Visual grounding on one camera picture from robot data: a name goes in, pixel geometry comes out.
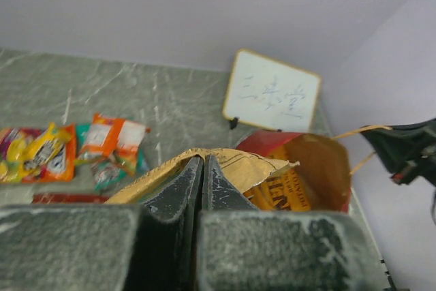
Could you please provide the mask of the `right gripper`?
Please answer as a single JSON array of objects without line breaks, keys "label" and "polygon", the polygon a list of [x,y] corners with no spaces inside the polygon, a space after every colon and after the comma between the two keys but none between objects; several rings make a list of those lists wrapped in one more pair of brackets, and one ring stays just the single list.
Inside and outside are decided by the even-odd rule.
[{"label": "right gripper", "polygon": [[422,177],[435,185],[435,120],[389,125],[360,133],[397,185]]}]

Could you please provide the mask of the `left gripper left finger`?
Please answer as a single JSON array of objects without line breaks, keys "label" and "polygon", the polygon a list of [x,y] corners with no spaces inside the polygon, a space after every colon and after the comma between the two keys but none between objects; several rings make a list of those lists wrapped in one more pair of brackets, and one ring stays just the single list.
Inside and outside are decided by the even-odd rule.
[{"label": "left gripper left finger", "polygon": [[1,289],[190,289],[203,172],[192,157],[146,204],[3,207]]}]

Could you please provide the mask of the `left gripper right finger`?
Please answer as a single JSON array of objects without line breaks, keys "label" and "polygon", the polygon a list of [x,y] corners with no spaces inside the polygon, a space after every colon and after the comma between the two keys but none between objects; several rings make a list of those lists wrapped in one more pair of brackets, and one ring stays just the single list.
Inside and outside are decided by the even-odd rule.
[{"label": "left gripper right finger", "polygon": [[385,290],[359,222],[334,211],[261,211],[205,163],[197,238],[199,290]]}]

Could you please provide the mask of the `orange kettle chips bag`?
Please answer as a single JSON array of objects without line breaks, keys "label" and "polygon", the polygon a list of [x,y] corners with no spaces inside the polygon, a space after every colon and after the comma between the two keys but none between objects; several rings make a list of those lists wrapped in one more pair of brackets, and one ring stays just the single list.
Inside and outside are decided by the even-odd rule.
[{"label": "orange kettle chips bag", "polygon": [[311,205],[295,169],[271,177],[244,193],[256,207],[264,211],[310,211]]}]

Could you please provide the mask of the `red paper bag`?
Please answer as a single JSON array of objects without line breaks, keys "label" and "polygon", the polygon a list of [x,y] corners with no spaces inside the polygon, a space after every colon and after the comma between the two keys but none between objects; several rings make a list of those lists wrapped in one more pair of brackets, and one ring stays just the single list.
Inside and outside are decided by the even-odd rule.
[{"label": "red paper bag", "polygon": [[310,211],[347,213],[352,197],[352,175],[362,164],[350,168],[348,152],[339,139],[378,127],[387,126],[370,125],[336,137],[260,130],[245,138],[236,148],[268,159],[298,162],[294,169],[302,179]]}]

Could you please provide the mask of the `teal snack packet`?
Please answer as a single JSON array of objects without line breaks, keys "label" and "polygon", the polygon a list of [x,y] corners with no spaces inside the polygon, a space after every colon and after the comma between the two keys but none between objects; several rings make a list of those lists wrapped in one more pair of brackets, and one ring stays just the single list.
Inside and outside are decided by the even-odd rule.
[{"label": "teal snack packet", "polygon": [[[86,134],[90,128],[90,123],[79,124],[76,126],[76,135],[78,140],[78,148],[85,141]],[[113,164],[110,160],[105,159],[101,162],[89,164],[92,174],[94,189],[97,192],[105,192],[120,185],[121,181],[127,178],[127,173],[122,168]],[[149,165],[146,162],[142,150],[138,151],[136,173],[144,174],[149,171]]]}]

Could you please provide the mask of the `orange skittles packet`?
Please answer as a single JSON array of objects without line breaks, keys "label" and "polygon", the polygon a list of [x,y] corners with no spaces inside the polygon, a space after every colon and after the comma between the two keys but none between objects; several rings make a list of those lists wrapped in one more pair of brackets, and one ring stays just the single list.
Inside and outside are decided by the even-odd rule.
[{"label": "orange skittles packet", "polygon": [[132,175],[137,171],[140,145],[150,127],[122,117],[93,116],[88,127],[78,126],[76,162],[87,164],[108,160]]}]

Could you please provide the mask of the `red doritos chip bag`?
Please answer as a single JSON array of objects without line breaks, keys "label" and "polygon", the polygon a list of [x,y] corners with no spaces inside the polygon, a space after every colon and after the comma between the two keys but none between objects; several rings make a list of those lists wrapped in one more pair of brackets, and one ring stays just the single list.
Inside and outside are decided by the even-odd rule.
[{"label": "red doritos chip bag", "polygon": [[33,204],[59,204],[59,203],[105,203],[109,197],[96,194],[63,194],[43,193],[34,194]]}]

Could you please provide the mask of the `orange lay's chip bag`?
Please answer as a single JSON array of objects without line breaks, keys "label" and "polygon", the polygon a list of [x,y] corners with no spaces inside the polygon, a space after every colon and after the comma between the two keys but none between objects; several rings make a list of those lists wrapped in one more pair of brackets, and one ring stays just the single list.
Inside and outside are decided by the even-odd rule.
[{"label": "orange lay's chip bag", "polygon": [[1,130],[1,182],[48,183],[74,177],[77,138],[74,125]]}]

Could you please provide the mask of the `yellow m&m's packet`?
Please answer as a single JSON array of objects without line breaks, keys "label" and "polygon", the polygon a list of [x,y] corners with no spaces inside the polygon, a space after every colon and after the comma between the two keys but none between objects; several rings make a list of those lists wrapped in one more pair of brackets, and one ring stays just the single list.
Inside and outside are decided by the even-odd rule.
[{"label": "yellow m&m's packet", "polygon": [[1,182],[21,182],[39,176],[72,135],[51,123],[44,131],[25,128],[1,130]]}]

